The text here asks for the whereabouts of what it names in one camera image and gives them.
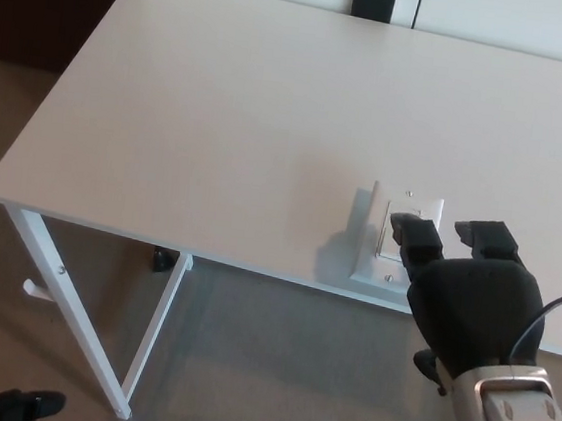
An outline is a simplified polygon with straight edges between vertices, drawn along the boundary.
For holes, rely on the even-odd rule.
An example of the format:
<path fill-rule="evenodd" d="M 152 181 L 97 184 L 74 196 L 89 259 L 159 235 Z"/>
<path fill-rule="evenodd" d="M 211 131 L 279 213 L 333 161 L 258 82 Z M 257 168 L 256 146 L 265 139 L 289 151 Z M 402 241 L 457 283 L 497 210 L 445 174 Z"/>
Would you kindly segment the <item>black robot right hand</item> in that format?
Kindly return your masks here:
<path fill-rule="evenodd" d="M 536 278 L 518 254 L 518 243 L 501 221 L 459 221 L 468 258 L 446 258 L 432 220 L 414 214 L 390 217 L 409 277 L 407 301 L 427 343 L 413 361 L 447 394 L 450 378 L 479 367 L 535 365 L 544 334 L 532 319 L 544 306 Z"/>

